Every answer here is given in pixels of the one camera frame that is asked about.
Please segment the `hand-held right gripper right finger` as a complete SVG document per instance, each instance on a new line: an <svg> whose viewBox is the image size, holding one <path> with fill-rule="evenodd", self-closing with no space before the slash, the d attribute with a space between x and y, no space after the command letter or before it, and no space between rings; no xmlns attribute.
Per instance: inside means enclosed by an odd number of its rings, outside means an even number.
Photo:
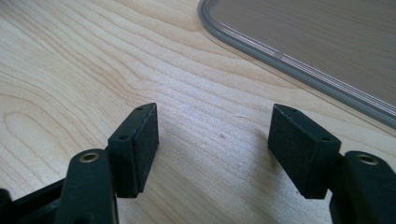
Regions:
<svg viewBox="0 0 396 224"><path fill-rule="evenodd" d="M268 148L306 199L324 199L341 141L298 109L274 104Z"/></svg>

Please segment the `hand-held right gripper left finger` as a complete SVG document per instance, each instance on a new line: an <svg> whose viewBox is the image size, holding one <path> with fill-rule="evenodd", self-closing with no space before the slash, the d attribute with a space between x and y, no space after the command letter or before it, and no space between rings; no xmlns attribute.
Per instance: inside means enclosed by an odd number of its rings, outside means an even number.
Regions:
<svg viewBox="0 0 396 224"><path fill-rule="evenodd" d="M144 191L159 146L157 105L134 109L107 142L117 196L136 198Z"/></svg>

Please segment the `brown tray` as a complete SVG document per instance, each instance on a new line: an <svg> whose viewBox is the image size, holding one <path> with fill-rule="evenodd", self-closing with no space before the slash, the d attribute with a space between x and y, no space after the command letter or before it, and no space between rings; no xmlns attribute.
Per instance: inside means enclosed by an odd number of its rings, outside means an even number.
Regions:
<svg viewBox="0 0 396 224"><path fill-rule="evenodd" d="M220 41L396 130L396 0L200 0Z"/></svg>

